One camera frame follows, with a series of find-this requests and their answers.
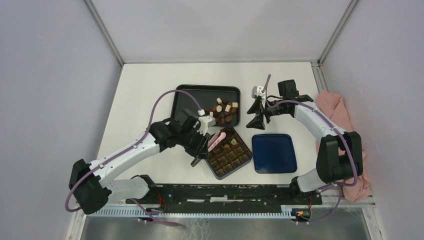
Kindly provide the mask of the pink tongs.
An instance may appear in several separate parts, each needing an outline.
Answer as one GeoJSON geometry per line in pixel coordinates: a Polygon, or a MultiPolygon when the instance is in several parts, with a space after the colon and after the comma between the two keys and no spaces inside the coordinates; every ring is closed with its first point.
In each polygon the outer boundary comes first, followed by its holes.
{"type": "Polygon", "coordinates": [[[226,136],[227,134],[223,131],[216,132],[208,141],[208,152],[211,152],[222,140],[226,138],[226,136]]]}

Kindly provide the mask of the black chocolate tray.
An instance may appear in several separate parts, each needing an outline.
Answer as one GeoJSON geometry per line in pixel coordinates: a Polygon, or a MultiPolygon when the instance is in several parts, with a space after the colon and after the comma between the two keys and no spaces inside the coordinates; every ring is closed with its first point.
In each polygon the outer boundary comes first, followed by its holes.
{"type": "Polygon", "coordinates": [[[235,127],[241,120],[241,92],[235,86],[181,84],[177,90],[192,95],[206,114],[213,113],[217,127],[235,127]],[[216,107],[222,106],[221,112],[216,107]]]}

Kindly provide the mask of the blue chocolate box with insert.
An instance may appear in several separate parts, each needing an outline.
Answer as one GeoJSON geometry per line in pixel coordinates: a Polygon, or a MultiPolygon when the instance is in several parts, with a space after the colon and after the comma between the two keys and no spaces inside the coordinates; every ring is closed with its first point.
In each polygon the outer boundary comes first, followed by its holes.
{"type": "Polygon", "coordinates": [[[225,137],[209,151],[207,164],[217,180],[223,180],[248,164],[253,153],[233,127],[219,131],[225,137]]]}

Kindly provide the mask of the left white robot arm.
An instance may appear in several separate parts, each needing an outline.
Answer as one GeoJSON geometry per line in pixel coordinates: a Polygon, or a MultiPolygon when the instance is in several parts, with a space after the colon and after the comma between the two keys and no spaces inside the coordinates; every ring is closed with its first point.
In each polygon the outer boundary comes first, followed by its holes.
{"type": "Polygon", "coordinates": [[[173,118],[152,123],[136,140],[97,160],[76,161],[71,170],[69,196],[74,196],[86,215],[103,208],[109,201],[140,199],[153,203],[157,190],[142,177],[118,180],[117,177],[144,159],[175,146],[197,160],[208,157],[208,129],[215,124],[209,115],[196,116],[188,109],[173,118]]]}

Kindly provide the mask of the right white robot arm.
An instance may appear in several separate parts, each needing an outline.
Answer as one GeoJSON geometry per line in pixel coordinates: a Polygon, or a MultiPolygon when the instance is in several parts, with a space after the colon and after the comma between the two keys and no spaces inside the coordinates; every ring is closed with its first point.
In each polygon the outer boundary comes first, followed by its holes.
{"type": "Polygon", "coordinates": [[[267,88],[267,85],[252,88],[254,103],[247,114],[253,114],[254,118],[246,127],[264,130],[271,117],[290,115],[319,142],[315,168],[292,179],[289,199],[302,204],[309,198],[309,192],[355,186],[364,170],[360,135],[325,116],[309,95],[299,94],[293,79],[278,83],[279,96],[274,101],[268,100],[267,88]]]}

